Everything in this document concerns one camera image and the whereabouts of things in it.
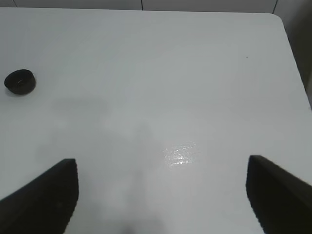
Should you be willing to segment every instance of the table surface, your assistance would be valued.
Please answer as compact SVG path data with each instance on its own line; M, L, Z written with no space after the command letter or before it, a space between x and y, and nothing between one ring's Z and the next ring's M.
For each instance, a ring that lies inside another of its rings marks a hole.
M0 9L0 198L63 158L67 234L261 234L249 155L312 183L312 115L270 14Z

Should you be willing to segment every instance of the black round object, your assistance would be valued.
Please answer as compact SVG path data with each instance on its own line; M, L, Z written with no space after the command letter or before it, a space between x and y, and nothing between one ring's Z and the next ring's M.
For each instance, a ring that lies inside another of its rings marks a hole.
M13 94L25 95L34 90L36 80L34 74L26 69L12 72L4 81L4 85Z

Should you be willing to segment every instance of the white table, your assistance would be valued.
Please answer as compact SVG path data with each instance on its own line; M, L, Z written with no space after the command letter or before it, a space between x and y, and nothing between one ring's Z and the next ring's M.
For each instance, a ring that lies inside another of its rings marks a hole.
M312 115L270 14L0 9L0 198L76 158L67 234L261 234L261 154L312 183Z

